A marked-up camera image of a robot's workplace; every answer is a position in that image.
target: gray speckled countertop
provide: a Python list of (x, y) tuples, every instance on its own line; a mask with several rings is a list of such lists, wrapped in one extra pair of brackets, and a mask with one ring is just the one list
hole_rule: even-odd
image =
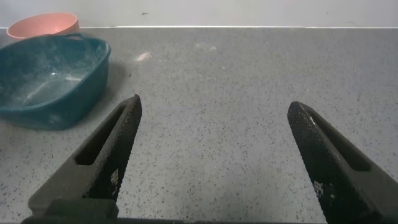
[(84, 31), (111, 44), (106, 93), (65, 131), (0, 122), (0, 222), (29, 216), (28, 198), (135, 93), (121, 217), (325, 222), (287, 122), (295, 100), (398, 180), (398, 30)]

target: white wall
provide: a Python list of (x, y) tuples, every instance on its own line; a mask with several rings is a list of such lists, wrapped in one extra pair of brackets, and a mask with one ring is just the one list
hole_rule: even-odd
[(0, 0), (0, 27), (52, 11), (82, 27), (398, 27), (398, 0)]

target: black plastic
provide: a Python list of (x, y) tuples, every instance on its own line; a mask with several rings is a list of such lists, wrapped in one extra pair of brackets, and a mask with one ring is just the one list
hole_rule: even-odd
[(328, 223), (398, 223), (398, 184), (311, 107), (287, 114)]
[(33, 215), (43, 214), (57, 198), (116, 201), (141, 114), (138, 95), (121, 102), (29, 199)]
[(55, 199), (42, 216), (32, 216), (22, 223), (112, 223), (119, 209), (110, 199)]

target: teal bowl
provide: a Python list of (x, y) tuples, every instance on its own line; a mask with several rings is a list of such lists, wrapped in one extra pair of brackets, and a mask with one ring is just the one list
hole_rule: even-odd
[(35, 129), (73, 126), (98, 101), (111, 47), (81, 34), (41, 35), (0, 49), (0, 119)]

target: pink bowl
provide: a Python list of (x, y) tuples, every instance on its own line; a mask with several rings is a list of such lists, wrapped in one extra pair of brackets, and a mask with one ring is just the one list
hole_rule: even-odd
[(77, 16), (69, 12), (50, 12), (20, 20), (7, 29), (7, 34), (17, 40), (44, 34), (69, 34), (79, 32)]

